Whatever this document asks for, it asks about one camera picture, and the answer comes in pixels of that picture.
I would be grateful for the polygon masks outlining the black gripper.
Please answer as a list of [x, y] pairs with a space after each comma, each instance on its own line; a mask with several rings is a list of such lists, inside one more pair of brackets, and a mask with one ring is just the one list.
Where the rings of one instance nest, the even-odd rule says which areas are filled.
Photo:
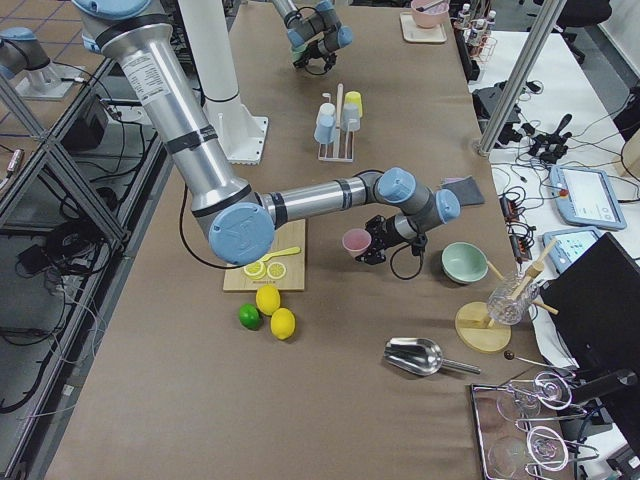
[[400, 244], [407, 244], [412, 248], [412, 254], [423, 254], [427, 244], [427, 237], [403, 215], [385, 218], [376, 215], [365, 224], [365, 230], [371, 237], [370, 245], [365, 252], [355, 257], [355, 260], [366, 264], [380, 264], [386, 260], [386, 251]]
[[335, 52], [324, 51], [319, 42], [310, 42], [306, 45], [309, 63], [304, 69], [297, 70], [303, 70], [306, 73], [328, 73], [333, 69], [337, 61]]

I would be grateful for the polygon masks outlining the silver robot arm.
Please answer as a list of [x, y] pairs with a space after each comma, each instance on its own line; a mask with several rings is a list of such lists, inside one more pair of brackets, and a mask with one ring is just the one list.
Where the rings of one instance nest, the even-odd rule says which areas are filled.
[[293, 1], [271, 1], [283, 20], [291, 44], [292, 64], [314, 76], [327, 74], [336, 64], [336, 52], [353, 41], [331, 1], [298, 7]]
[[86, 48], [121, 67], [191, 193], [193, 216], [224, 263], [258, 260], [288, 222], [361, 205], [396, 208], [382, 223], [381, 242], [387, 247], [423, 239], [459, 216], [453, 192], [432, 191], [399, 167], [257, 193], [234, 173], [230, 155], [257, 147], [267, 121], [251, 115], [240, 100], [221, 3], [179, 5], [200, 93], [193, 91], [171, 47], [173, 26], [160, 2], [80, 1], [77, 9]]

